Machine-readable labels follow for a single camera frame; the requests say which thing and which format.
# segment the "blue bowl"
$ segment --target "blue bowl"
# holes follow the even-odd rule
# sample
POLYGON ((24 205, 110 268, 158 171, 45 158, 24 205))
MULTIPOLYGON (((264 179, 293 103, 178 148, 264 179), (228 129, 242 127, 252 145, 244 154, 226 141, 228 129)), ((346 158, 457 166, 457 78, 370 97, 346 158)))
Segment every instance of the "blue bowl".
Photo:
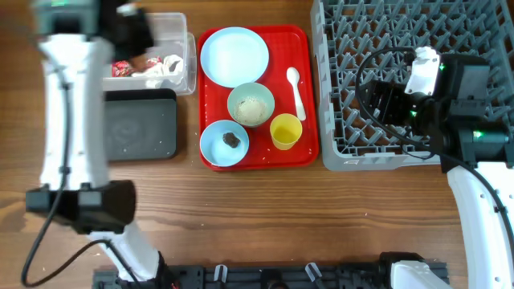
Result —
POLYGON ((228 167, 239 163, 248 153, 250 139, 241 124, 232 120, 219 120, 210 124, 200 136, 200 151, 212 165, 228 167), (223 141, 225 133, 232 132, 241 141, 233 149, 223 141))
POLYGON ((270 119, 271 115, 273 115, 273 112, 275 111, 275 98, 273 97, 273 94, 269 89, 259 83, 245 83, 239 85, 230 93, 226 103, 230 116, 232 116, 235 121, 248 128, 256 128, 265 123, 270 119), (238 120, 237 117, 235 117, 238 105, 248 97, 253 97, 266 104, 266 111, 264 112, 265 116, 259 123, 245 124, 243 120, 238 120))

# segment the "white spoon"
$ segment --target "white spoon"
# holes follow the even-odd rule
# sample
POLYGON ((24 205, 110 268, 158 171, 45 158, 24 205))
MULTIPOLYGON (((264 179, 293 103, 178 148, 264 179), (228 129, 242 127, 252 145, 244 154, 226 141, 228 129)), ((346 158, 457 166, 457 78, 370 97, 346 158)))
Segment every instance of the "white spoon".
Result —
POLYGON ((299 120, 307 119, 305 115, 304 104, 302 104, 302 99, 300 98, 300 92, 298 91, 298 82, 300 81, 300 73, 294 67, 288 68, 288 80, 292 85, 292 91, 295 95, 295 105, 296 105, 296 116, 298 116, 299 120))

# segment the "red wrapper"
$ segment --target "red wrapper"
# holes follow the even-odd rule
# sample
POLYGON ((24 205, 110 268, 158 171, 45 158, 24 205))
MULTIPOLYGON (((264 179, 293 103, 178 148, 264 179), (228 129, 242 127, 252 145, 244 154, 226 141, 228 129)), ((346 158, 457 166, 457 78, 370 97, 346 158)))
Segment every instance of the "red wrapper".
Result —
MULTIPOLYGON (((162 63, 161 57, 153 57, 146 60, 146 69, 154 67, 157 63, 162 63)), ((112 65, 112 77, 126 77, 134 73, 134 68, 128 61, 119 61, 112 65)))

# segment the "gray dish rack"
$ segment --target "gray dish rack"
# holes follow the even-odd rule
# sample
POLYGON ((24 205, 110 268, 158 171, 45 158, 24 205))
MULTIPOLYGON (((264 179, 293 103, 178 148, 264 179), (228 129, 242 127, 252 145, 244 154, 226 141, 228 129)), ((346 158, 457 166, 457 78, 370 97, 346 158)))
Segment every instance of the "gray dish rack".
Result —
MULTIPOLYGON (((514 132, 514 26, 505 0, 314 0, 312 45, 320 80, 318 108, 323 161, 333 171, 396 169, 437 165, 439 157, 400 144, 361 117, 354 99, 355 74, 362 61, 384 47, 432 46, 443 53, 479 55, 489 60, 490 121, 514 132)), ((406 83, 402 55, 385 54, 365 69, 371 79, 406 83)), ((406 129, 394 127, 404 134, 406 129)), ((409 135, 425 144, 424 136, 409 135)))

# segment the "light blue plate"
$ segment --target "light blue plate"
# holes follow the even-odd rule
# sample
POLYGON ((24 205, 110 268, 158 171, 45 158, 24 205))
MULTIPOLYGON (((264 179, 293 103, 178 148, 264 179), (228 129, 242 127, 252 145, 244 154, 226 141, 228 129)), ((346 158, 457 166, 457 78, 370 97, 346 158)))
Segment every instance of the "light blue plate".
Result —
POLYGON ((200 136, 200 151, 203 157, 218 167, 228 167, 239 163, 248 152, 250 139, 247 131, 232 120, 219 120, 210 124, 200 136), (233 149, 223 141, 225 133, 232 132, 241 141, 233 149))
POLYGON ((221 29, 203 44, 202 69, 210 80, 226 88, 257 81, 270 60, 264 40, 242 27, 221 29))

